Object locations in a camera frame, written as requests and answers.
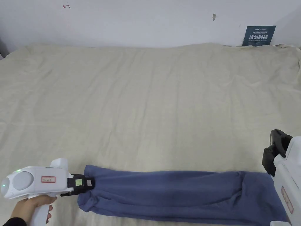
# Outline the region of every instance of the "blue fabric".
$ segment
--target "blue fabric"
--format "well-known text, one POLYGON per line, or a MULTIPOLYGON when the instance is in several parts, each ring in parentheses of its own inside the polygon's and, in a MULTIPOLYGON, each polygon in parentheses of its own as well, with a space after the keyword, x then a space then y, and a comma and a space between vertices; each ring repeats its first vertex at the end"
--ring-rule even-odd
POLYGON ((87 165, 93 190, 80 194, 88 212, 156 221, 270 225, 287 221, 285 210, 266 173, 115 171, 87 165))

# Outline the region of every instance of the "black clamp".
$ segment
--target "black clamp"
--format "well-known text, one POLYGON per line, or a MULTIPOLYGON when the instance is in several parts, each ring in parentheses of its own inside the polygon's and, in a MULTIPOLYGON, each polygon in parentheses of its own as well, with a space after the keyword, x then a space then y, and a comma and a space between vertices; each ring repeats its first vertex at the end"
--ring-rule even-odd
POLYGON ((80 193, 85 193, 88 190, 92 190, 95 187, 95 179, 93 177, 86 177, 82 174, 72 174, 73 178, 67 179, 67 187, 73 188, 73 191, 70 191, 61 196, 70 196, 70 195, 79 195, 80 193))
POLYGON ((270 135, 270 146, 263 151, 262 165, 264 169, 272 177, 275 176, 276 167, 274 165, 274 158, 281 155, 285 158, 285 154, 293 137, 287 135, 281 130, 272 130, 270 135))

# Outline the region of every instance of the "wall mark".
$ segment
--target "wall mark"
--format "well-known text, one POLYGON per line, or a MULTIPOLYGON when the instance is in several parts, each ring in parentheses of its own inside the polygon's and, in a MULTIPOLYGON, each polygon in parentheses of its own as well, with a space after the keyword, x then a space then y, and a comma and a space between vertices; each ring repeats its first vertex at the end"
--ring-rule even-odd
POLYGON ((66 8, 66 6, 68 6, 69 7, 69 9, 70 9, 70 6, 69 6, 69 4, 67 3, 67 5, 63 5, 63 8, 66 8))

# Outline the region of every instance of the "beige bed sheet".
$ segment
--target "beige bed sheet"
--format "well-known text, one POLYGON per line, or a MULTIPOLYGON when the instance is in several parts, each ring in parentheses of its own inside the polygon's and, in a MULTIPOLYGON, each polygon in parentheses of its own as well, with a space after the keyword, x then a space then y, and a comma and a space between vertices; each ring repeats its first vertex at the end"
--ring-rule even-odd
MULTIPOLYGON (((0 61, 0 177, 69 160, 130 171, 264 171, 278 128, 301 135, 300 50, 32 45, 0 61)), ((100 216, 59 198, 49 225, 190 225, 100 216)), ((0 199, 0 224, 16 200, 0 199)))

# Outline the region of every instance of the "white wall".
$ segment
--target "white wall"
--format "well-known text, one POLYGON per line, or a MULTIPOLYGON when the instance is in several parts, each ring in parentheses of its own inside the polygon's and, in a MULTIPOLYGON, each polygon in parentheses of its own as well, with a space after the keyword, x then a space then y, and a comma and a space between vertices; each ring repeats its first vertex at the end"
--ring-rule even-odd
POLYGON ((0 0, 0 52, 34 42, 240 46, 248 25, 276 25, 272 44, 301 46, 300 22, 300 0, 0 0))

